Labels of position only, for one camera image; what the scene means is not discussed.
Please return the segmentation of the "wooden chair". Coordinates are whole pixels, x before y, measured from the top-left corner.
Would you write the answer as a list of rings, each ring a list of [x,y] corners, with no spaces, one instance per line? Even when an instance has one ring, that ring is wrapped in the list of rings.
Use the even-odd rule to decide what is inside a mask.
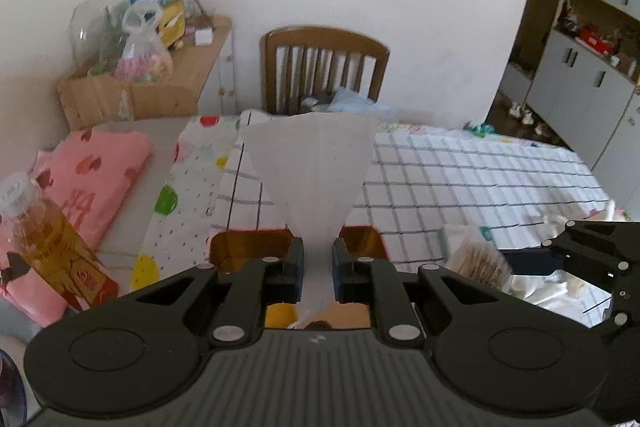
[[[262,108],[272,115],[303,112],[306,98],[331,98],[340,88],[371,102],[380,96],[390,48],[358,32],[286,26],[267,32],[262,49]]]

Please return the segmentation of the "white tissue paper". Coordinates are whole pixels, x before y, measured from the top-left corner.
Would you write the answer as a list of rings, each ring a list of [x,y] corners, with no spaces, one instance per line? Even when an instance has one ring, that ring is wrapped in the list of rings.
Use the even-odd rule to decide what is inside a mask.
[[[303,241],[300,321],[335,301],[332,246],[370,168],[378,120],[309,113],[274,118],[241,131],[253,168],[285,224]]]

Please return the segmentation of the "white plush unicorn toy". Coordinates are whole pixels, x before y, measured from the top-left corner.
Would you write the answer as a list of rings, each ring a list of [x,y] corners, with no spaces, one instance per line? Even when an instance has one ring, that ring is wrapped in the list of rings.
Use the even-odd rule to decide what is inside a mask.
[[[587,221],[626,222],[623,210],[616,206],[614,199],[609,199],[602,210],[592,210],[588,216],[582,217]],[[547,225],[566,225],[568,221],[579,221],[579,218],[565,217],[559,213],[548,213],[542,216],[542,222]]]

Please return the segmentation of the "plastic bag of items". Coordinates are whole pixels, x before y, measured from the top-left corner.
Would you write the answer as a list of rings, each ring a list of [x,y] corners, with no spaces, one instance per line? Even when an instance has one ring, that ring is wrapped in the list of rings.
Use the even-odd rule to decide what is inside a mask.
[[[138,0],[127,9],[122,18],[127,39],[115,68],[117,79],[147,83],[171,77],[171,56],[157,32],[162,13],[162,7],[153,0]]]

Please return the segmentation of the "yellow drink bottle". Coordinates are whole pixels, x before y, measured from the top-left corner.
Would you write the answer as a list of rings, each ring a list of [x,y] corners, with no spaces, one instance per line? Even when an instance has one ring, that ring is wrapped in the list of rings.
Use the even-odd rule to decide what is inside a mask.
[[[13,173],[1,182],[1,220],[11,251],[72,308],[87,310],[118,297],[117,282],[27,173]]]

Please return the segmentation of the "white gauze cloth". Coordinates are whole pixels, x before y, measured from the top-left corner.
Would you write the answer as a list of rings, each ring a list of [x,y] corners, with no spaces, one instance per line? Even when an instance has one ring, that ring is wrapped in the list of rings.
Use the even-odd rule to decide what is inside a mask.
[[[611,294],[562,270],[550,275],[513,275],[510,293],[526,303],[563,315],[587,327],[611,315]]]

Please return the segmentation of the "clear plastic bag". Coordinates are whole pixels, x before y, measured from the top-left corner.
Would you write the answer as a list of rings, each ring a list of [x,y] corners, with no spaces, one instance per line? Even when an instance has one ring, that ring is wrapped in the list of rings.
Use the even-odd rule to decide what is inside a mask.
[[[438,232],[445,267],[498,291],[508,291],[512,270],[492,241],[491,231],[476,225],[444,225]]]

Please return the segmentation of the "white wall cabinets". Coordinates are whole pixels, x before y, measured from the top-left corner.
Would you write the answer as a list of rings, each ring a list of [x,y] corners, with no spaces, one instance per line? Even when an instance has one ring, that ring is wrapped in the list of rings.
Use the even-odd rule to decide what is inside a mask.
[[[499,91],[639,210],[639,0],[526,0]]]

